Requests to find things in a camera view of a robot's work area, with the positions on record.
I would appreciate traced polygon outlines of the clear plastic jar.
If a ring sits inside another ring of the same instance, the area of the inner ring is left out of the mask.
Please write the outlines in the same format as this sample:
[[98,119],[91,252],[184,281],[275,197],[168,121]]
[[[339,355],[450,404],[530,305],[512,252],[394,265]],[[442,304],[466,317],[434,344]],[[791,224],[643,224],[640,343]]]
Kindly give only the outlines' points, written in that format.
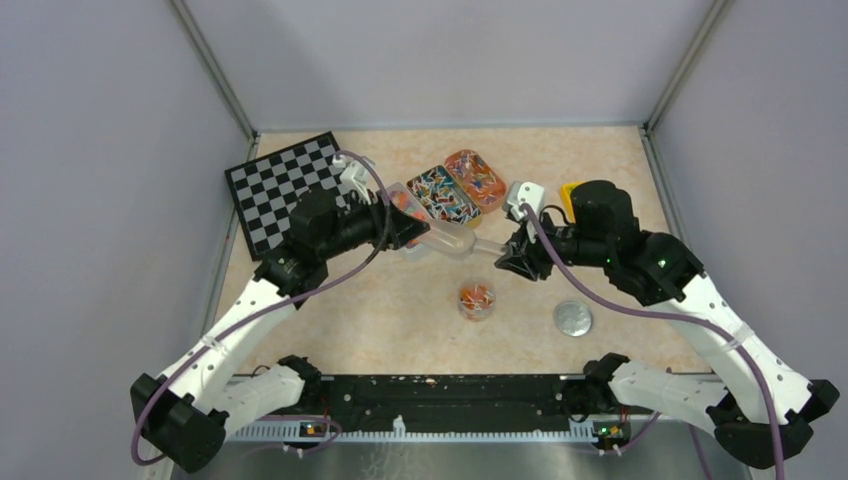
[[495,289],[490,282],[469,278],[458,289],[457,309],[466,320],[483,321],[494,311],[496,299]]

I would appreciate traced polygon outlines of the translucent plastic scoop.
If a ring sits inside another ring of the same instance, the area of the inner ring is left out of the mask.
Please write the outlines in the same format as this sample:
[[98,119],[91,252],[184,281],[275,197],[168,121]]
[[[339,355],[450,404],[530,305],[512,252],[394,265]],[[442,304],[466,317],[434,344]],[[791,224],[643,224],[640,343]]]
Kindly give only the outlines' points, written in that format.
[[507,252],[505,244],[480,238],[469,227],[438,219],[430,219],[428,225],[428,231],[417,241],[449,257],[464,259],[472,254],[486,254],[500,258]]

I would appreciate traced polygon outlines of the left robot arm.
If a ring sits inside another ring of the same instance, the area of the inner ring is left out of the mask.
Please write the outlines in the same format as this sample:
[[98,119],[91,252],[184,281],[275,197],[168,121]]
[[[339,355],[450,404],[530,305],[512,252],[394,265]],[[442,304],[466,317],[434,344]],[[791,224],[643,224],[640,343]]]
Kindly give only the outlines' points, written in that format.
[[210,463],[243,427],[276,410],[308,413],[319,404],[315,369],[292,357],[231,385],[241,363],[305,301],[362,271],[329,281],[327,263],[362,245],[397,250],[427,233],[427,221],[395,206],[386,192],[351,192],[337,205],[321,189],[302,195],[283,241],[269,251],[236,303],[186,355],[157,376],[141,375],[130,390],[135,426],[131,458],[141,467],[169,459],[187,473]]

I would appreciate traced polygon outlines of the silver jar lid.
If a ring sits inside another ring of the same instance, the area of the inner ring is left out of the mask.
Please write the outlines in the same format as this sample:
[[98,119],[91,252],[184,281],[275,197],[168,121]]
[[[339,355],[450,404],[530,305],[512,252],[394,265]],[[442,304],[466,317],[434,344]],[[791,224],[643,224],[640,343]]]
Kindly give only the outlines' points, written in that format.
[[570,337],[586,335],[593,325],[593,316],[589,307],[575,300],[558,304],[554,309],[553,318],[556,327]]

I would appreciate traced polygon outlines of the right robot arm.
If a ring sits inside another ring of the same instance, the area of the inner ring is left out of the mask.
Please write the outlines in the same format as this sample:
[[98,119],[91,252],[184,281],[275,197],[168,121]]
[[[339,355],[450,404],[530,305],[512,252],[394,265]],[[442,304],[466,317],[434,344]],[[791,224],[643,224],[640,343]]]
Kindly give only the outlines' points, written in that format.
[[558,225],[546,213],[543,188],[516,182],[504,211],[518,228],[497,267],[532,281],[574,267],[603,271],[631,296],[634,317],[667,321],[715,375],[700,381],[609,353],[587,363],[589,404],[600,412],[641,407],[710,434],[733,458],[786,474],[786,461],[812,437],[812,423],[838,401],[828,380],[811,380],[775,354],[725,301],[703,263],[677,237],[640,227],[630,195],[607,180],[579,184],[574,218]]

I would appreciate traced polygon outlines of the white candy tin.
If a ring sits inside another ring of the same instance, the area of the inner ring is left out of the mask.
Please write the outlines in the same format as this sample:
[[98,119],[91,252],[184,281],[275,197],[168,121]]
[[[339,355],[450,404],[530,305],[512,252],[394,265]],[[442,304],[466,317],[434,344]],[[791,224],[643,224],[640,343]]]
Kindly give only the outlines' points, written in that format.
[[[416,197],[411,193],[411,191],[407,188],[405,184],[401,182],[395,182],[387,187],[387,191],[392,203],[403,213],[425,222],[429,222],[431,220],[431,216],[429,215],[429,213],[416,199]],[[432,234],[433,231],[430,230],[423,234],[421,237],[418,237],[417,239],[409,242],[401,250],[401,253],[404,255],[404,258],[409,262],[416,262],[424,258],[431,251],[431,248],[428,244],[423,243],[422,240],[429,239]]]

